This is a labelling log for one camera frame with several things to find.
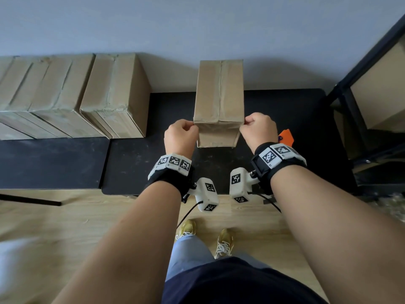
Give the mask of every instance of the jeans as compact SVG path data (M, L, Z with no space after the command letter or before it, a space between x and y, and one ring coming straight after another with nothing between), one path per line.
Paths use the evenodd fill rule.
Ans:
M236 253L232 256L238 257L258 269L271 268L246 253ZM183 271L214 262L215 260L208 247L200 238L195 235L183 236L173 245L166 281Z

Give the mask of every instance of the yellow sneaker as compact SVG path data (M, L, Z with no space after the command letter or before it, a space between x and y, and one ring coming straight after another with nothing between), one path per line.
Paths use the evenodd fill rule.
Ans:
M223 256L231 256L233 249L233 236L228 229L223 229L218 236L218 245L215 252L215 259Z
M195 235L197 231L197 225L193 220L185 220L184 223L180 226L180 233L176 235L176 240L179 240L181 237L188 235Z

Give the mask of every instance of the black cable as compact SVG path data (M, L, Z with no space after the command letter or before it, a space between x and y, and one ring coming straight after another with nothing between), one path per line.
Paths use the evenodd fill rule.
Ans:
M259 195L260 197L263 197L264 199L266 199L270 204L272 204L274 207L276 207L276 209L280 212L280 213L282 213L281 212L281 210L280 210L280 208L278 208L270 199L268 199L266 196L264 196L264 195L261 195L261 194L259 194L259 193L253 193L253 192L247 192L248 194L253 194L253 195Z
M195 204L194 206L192 206L191 209L190 209L190 211L187 212L187 214L184 216L184 218L180 221L180 223L178 224L178 226L176 227L176 229L179 228L180 224L185 220L185 218L187 218L187 216L190 214L190 212L191 212L196 206L198 206L199 204L202 204L203 202L204 202L204 201L200 201L200 202L198 202L197 204Z

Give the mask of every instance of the person's left arm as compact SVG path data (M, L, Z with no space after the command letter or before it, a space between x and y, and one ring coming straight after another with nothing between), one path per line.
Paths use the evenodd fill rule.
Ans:
M166 153L191 159L197 138L197 126L181 119L165 132ZM173 185L147 187L53 303L160 303L180 204Z

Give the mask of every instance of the navy t-shirt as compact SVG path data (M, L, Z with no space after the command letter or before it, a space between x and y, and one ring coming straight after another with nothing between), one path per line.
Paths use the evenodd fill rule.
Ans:
M327 303L299 281L257 269L237 257L179 273L165 283L162 303Z

